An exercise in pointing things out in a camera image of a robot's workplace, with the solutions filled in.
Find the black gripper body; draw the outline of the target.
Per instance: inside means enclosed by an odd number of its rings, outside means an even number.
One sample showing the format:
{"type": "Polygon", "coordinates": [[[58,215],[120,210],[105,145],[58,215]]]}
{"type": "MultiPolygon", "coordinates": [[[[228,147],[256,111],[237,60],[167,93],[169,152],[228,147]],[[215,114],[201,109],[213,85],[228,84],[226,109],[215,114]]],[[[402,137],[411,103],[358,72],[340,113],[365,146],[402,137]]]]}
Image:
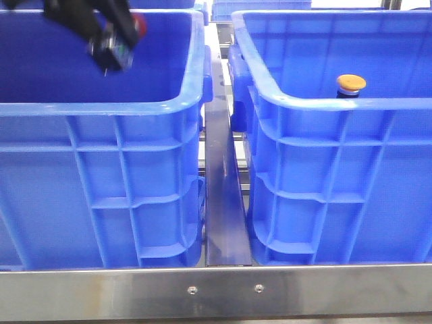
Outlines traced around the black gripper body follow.
{"type": "Polygon", "coordinates": [[[44,17],[69,28],[88,42],[99,43],[107,34],[95,16],[95,11],[99,11],[130,48],[138,43],[138,22],[130,12],[128,1],[42,1],[41,3],[44,17]]]}

